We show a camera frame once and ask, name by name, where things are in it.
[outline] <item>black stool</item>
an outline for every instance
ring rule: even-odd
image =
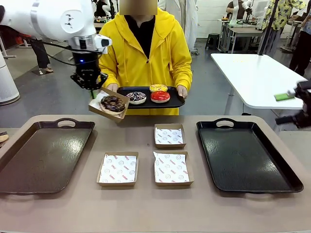
[[[216,50],[218,41],[219,41],[219,34],[217,33],[208,34],[208,38],[207,38],[206,45],[205,45],[205,50],[207,47],[211,48],[212,50]]]

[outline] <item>black tray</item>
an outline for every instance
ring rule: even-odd
[[[75,126],[58,126],[65,120]],[[71,118],[34,123],[0,159],[0,193],[27,195],[63,190],[94,125]]]
[[[179,108],[185,104],[184,98],[178,95],[178,92],[175,87],[168,86],[168,93],[171,98],[166,103],[154,103],[151,101],[151,92],[148,86],[135,86],[135,87],[120,87],[118,93],[126,96],[128,93],[133,91],[140,91],[147,96],[146,102],[140,105],[129,104],[128,109],[149,109],[149,108]]]
[[[233,127],[217,126],[230,121]],[[303,184],[254,122],[197,122],[215,186],[222,191],[296,193]]]

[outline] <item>red frosted donut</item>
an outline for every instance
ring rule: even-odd
[[[165,91],[156,91],[151,94],[151,101],[155,103],[165,103],[170,100],[170,94]]]

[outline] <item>cardboard box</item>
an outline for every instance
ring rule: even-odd
[[[186,156],[186,167],[189,177],[189,182],[182,182],[182,183],[160,183],[156,182],[156,171],[155,171],[155,184],[157,186],[190,186],[194,182],[194,175],[193,170],[190,162],[190,158],[187,151],[170,151],[170,150],[164,150],[164,151],[155,151],[159,154],[184,154]]]
[[[116,97],[119,97],[120,99],[122,99],[125,103],[125,110],[123,111],[122,114],[120,115],[110,115],[108,113],[105,113],[101,110],[100,106],[99,106],[99,102],[102,100],[103,98],[103,92],[106,93],[107,95],[109,96],[116,96]],[[101,88],[101,92],[97,95],[96,99],[92,100],[89,105],[88,105],[88,109],[91,111],[91,112],[94,112],[94,113],[97,113],[99,115],[102,115],[106,118],[109,118],[111,120],[113,120],[114,122],[118,123],[120,121],[122,121],[126,115],[126,111],[128,109],[128,105],[130,103],[130,99],[119,94],[119,93],[116,93],[116,92],[113,92],[113,91],[110,91],[104,87]]]
[[[156,129],[178,130],[181,129],[183,143],[181,144],[158,144],[156,141]],[[186,145],[186,136],[182,124],[155,124],[155,147],[158,149],[183,149]]]
[[[128,183],[101,183],[100,182],[100,176],[101,176],[101,170],[104,163],[104,157],[106,155],[118,155],[118,156],[135,156],[136,157],[136,167],[135,167],[135,179],[134,182],[128,182]],[[134,186],[137,180],[137,174],[138,174],[138,152],[106,152],[105,156],[103,157],[103,160],[101,162],[101,166],[99,168],[99,172],[97,175],[97,183],[100,186],[107,187],[107,186]]]

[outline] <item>floral shirt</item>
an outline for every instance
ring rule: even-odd
[[[303,31],[311,35],[311,20],[309,20],[305,27],[303,28]]]
[[[263,19],[263,29],[265,29],[269,23],[269,17],[272,14],[274,8],[275,0],[270,0],[269,7],[265,18]],[[301,10],[306,7],[306,4],[303,0],[279,0],[277,4],[276,14],[273,19],[272,28],[274,30],[280,30],[285,27],[288,22],[288,19],[291,16],[293,7]]]

